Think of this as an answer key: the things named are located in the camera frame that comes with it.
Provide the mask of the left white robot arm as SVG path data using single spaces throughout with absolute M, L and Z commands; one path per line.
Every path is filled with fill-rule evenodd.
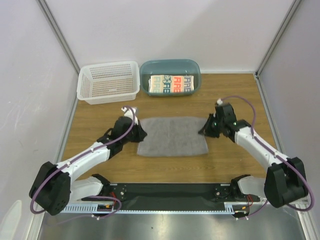
M 120 153 L 125 144 L 142 142 L 146 136 L 137 116 L 121 116 L 88 149 L 58 164 L 43 163 L 29 191 L 30 211 L 37 214 L 34 204 L 38 204 L 42 212 L 55 216 L 71 199 L 107 199 L 110 187 L 100 179 L 92 177 L 88 181 L 79 181 L 78 178 Z

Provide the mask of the grey towel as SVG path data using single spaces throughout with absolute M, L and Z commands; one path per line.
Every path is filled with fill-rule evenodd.
M 189 157 L 209 152 L 206 139 L 199 134 L 203 117 L 151 117 L 140 121 L 147 136 L 138 144 L 143 157 Z

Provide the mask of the orange white lettered towel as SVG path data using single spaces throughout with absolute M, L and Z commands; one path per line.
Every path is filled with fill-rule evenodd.
M 152 94 L 191 93 L 195 90 L 192 75 L 152 75 L 148 84 L 148 91 Z

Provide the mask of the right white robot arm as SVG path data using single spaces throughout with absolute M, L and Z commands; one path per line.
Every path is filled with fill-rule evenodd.
M 217 103 L 200 135 L 219 138 L 224 135 L 245 149 L 266 171 L 265 178 L 245 174 L 232 179 L 230 195 L 242 201 L 248 195 L 265 198 L 275 208 L 289 205 L 309 194 L 303 162 L 278 152 L 260 138 L 244 119 L 238 120 L 230 103 Z

